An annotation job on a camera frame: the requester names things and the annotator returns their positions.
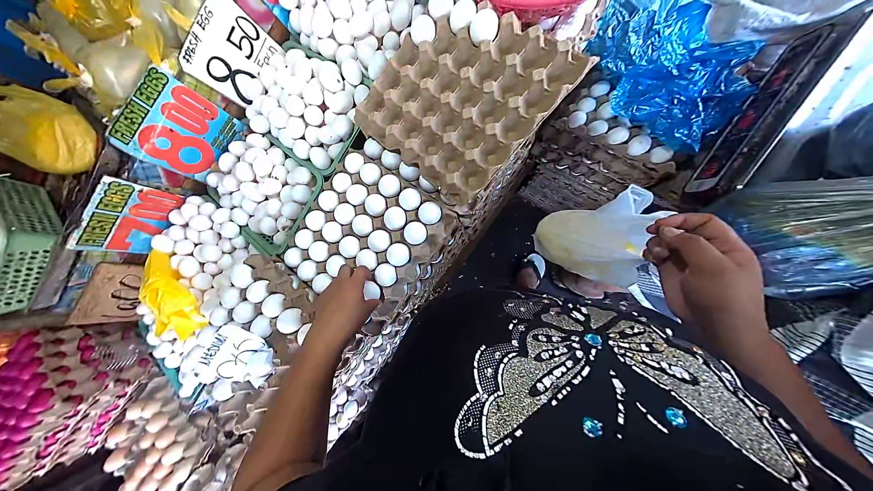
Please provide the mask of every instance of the cardboard egg tray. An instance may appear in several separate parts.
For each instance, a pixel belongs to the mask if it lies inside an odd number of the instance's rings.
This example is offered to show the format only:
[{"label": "cardboard egg tray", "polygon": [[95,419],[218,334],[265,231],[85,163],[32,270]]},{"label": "cardboard egg tray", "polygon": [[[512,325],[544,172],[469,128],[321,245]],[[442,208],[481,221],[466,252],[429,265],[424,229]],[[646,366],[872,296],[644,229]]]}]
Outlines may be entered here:
[{"label": "cardboard egg tray", "polygon": [[[449,241],[449,238],[451,238],[459,230],[459,223],[457,221],[457,217],[455,216],[455,214],[452,211],[448,210],[443,204],[441,204],[438,197],[436,197],[433,193],[427,193],[427,192],[423,192],[423,191],[417,189],[411,183],[408,183],[406,180],[404,180],[402,177],[400,177],[400,174],[397,173],[396,171],[388,170],[385,167],[383,167],[381,162],[374,161],[373,159],[370,159],[369,157],[367,157],[363,154],[361,154],[361,156],[364,157],[365,163],[372,162],[372,163],[378,164],[379,167],[382,169],[383,175],[388,174],[388,173],[395,175],[400,180],[401,191],[405,190],[407,188],[414,188],[422,194],[422,203],[424,203],[425,201],[434,201],[435,203],[440,204],[440,208],[442,209],[442,212],[443,212],[443,215],[442,215],[439,222],[437,222],[433,225],[425,225],[425,227],[427,228],[427,231],[428,231],[428,237],[420,245],[407,244],[406,241],[403,239],[403,229],[398,230],[398,231],[390,231],[388,229],[388,227],[385,226],[383,217],[371,217],[373,219],[374,230],[383,229],[383,230],[387,231],[391,236],[391,243],[392,244],[394,244],[396,242],[406,244],[409,247],[409,251],[410,251],[409,262],[406,265],[397,268],[397,281],[393,285],[391,285],[390,287],[381,287],[383,301],[382,301],[382,304],[373,312],[373,321],[375,324],[378,324],[378,327],[373,326],[373,325],[367,327],[367,332],[370,334],[374,334],[375,332],[378,332],[378,330],[380,330],[382,328],[382,325],[384,325],[385,322],[392,322],[394,320],[395,311],[397,310],[398,307],[405,307],[406,306],[405,301],[413,293],[413,290],[411,290],[410,287],[414,286],[415,281],[418,279],[419,274],[420,274],[420,268],[418,267],[418,265],[429,264],[434,258],[437,258],[440,256],[440,252],[443,250],[445,244]],[[345,168],[343,167],[342,163],[338,164],[336,170],[337,170],[337,172],[345,172]],[[352,177],[352,184],[356,184],[356,183],[362,184],[365,187],[367,187],[369,194],[379,194],[378,185],[365,184],[361,180],[361,176],[358,174],[349,173],[349,175]],[[324,190],[332,190],[332,189],[333,189],[333,186],[332,186],[331,182],[326,181],[324,183]],[[347,203],[345,193],[337,193],[337,194],[340,195],[340,203]],[[399,206],[397,197],[385,198],[385,201],[387,202],[388,208],[390,208],[391,206]],[[318,205],[318,200],[316,200],[316,203],[313,206],[313,209],[320,210],[320,207]],[[357,214],[357,215],[361,215],[361,214],[366,215],[367,214],[367,212],[364,210],[363,204],[355,206],[354,211],[355,211],[355,214]],[[416,214],[417,214],[417,210],[416,211],[407,211],[406,212],[407,223],[412,222],[412,221],[417,221],[418,217]],[[333,213],[332,212],[325,211],[325,215],[327,216],[328,222],[333,221]],[[342,231],[343,231],[343,236],[347,236],[347,235],[355,236],[354,232],[352,232],[351,225],[343,225]],[[321,236],[321,232],[315,232],[314,236],[315,236],[315,240],[324,240],[323,237]],[[360,240],[361,249],[367,249],[368,248],[367,238],[362,237],[362,238],[359,238],[359,240]],[[340,253],[339,244],[328,243],[328,251],[329,251],[329,256],[334,255],[334,254],[339,254]],[[303,256],[304,256],[304,259],[309,259],[309,254],[307,251],[304,251]],[[380,264],[388,262],[388,259],[386,257],[385,252],[378,252],[376,254],[376,257],[379,260]],[[354,258],[346,259],[346,264],[350,265],[351,267],[354,267],[355,266]],[[326,271],[327,271],[326,270],[326,262],[318,263],[317,273],[325,273]]]},{"label": "cardboard egg tray", "polygon": [[456,211],[472,210],[496,169],[595,61],[539,26],[522,31],[512,13],[500,19],[495,40],[480,46],[442,18],[433,43],[403,40],[355,110],[355,123],[417,164]]}]

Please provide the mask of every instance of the number 8.50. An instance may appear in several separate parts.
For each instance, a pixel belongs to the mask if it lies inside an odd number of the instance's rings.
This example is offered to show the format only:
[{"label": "number 8.50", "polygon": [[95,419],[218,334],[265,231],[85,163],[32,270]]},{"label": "number 8.50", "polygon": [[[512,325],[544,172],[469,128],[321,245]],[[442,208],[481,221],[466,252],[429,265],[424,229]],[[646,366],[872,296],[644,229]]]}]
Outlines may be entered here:
[{"label": "number 8.50", "polygon": [[[161,114],[167,121],[193,135],[185,135],[163,124],[152,124],[140,131],[137,142],[146,155],[165,161],[183,174],[204,172],[212,167],[215,150],[201,136],[209,132],[209,121],[218,117],[218,108],[187,86],[173,87],[170,95],[173,100],[161,104]],[[169,145],[166,148],[158,146],[160,139],[166,140]],[[196,150],[200,158],[193,163],[184,162],[181,153],[185,149]]]}]

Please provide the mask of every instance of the green plastic basket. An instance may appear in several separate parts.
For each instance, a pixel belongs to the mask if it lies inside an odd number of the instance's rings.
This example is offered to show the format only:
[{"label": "green plastic basket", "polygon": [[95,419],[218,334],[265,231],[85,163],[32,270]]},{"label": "green plastic basket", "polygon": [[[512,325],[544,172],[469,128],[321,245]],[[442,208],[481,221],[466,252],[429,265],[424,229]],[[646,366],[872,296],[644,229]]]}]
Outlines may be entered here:
[{"label": "green plastic basket", "polygon": [[63,230],[44,189],[0,179],[0,314],[31,304]]}]

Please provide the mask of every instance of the cardboard sign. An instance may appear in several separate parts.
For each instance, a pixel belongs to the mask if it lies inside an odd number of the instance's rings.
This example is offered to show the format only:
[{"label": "cardboard sign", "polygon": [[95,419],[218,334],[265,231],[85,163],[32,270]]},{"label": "cardboard sign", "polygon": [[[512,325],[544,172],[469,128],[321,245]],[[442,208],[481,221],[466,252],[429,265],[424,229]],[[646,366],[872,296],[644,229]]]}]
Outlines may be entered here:
[{"label": "cardboard sign", "polygon": [[206,182],[245,125],[157,66],[150,66],[107,130],[129,155]]},{"label": "cardboard sign", "polygon": [[168,215],[185,198],[162,190],[103,176],[66,246],[80,251],[146,254],[152,236],[170,226]]},{"label": "cardboard sign", "polygon": [[233,0],[206,0],[179,51],[179,65],[247,107],[251,99],[244,87],[277,53],[285,55],[282,46]]},{"label": "cardboard sign", "polygon": [[139,321],[142,266],[99,263],[66,325]]}]

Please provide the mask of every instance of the price sign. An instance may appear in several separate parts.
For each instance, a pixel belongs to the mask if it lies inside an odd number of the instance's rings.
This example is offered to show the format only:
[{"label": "price sign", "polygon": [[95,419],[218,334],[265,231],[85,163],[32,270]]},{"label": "price sign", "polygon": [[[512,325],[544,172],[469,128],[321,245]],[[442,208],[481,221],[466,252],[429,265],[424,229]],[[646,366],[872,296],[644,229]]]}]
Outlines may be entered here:
[{"label": "price sign", "polygon": [[282,47],[233,0],[206,0],[179,51],[179,65],[243,107],[244,87]]},{"label": "price sign", "polygon": [[169,213],[184,202],[185,198],[166,191],[103,176],[66,246],[147,254],[152,236],[170,226]]},{"label": "price sign", "polygon": [[122,151],[205,182],[244,124],[157,66],[146,70],[107,139]]}]

